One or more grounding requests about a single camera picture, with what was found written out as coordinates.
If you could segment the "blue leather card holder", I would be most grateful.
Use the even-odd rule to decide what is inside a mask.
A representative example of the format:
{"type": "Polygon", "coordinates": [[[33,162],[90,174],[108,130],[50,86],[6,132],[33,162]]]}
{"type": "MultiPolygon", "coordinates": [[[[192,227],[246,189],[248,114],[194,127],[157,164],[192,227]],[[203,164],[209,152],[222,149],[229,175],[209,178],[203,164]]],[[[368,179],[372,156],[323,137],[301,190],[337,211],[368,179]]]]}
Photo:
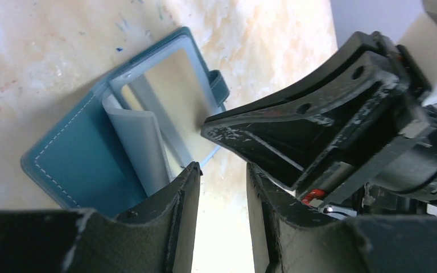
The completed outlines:
{"type": "Polygon", "coordinates": [[[120,91],[179,49],[215,108],[210,116],[222,113],[229,95],[223,76],[207,67],[191,30],[181,27],[105,74],[23,155],[23,171],[62,208],[94,208],[109,217],[169,185],[187,165],[171,176],[155,114],[130,109],[120,91]]]}

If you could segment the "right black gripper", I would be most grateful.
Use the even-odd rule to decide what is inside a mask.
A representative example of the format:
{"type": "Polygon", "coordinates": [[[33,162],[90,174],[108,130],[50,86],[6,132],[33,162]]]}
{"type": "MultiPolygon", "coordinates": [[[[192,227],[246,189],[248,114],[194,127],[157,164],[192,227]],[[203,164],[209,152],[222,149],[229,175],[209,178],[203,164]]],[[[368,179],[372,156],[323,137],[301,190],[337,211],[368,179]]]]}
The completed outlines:
{"type": "Polygon", "coordinates": [[[432,201],[431,85],[405,46],[355,32],[318,69],[247,105],[207,118],[203,137],[322,208],[372,185],[432,201]]]}

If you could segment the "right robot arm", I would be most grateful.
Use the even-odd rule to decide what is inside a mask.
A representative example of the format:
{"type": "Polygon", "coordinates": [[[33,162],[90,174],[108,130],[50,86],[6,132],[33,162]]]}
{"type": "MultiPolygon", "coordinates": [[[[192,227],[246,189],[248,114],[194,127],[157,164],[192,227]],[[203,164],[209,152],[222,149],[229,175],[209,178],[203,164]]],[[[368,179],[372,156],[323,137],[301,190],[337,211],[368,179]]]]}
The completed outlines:
{"type": "Polygon", "coordinates": [[[305,78],[207,118],[201,134],[322,213],[419,214],[437,205],[430,91],[405,46],[355,32],[305,78]]]}

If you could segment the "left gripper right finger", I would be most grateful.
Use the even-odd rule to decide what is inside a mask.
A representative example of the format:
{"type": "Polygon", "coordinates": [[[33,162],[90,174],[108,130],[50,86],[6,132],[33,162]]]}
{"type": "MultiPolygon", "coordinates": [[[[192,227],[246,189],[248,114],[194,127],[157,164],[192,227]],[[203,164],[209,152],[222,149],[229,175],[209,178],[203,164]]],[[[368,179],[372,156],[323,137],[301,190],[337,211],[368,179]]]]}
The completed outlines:
{"type": "Polygon", "coordinates": [[[254,164],[246,187],[255,272],[437,272],[437,217],[319,213],[254,164]]]}

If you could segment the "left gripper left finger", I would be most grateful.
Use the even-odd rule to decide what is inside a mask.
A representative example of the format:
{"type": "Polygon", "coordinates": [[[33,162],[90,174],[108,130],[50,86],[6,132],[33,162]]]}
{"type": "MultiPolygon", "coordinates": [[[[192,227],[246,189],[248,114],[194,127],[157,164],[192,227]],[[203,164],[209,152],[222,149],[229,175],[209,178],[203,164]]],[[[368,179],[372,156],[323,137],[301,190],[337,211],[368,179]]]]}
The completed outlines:
{"type": "Polygon", "coordinates": [[[0,210],[0,272],[190,272],[201,175],[192,162],[115,218],[91,208],[0,210]]]}

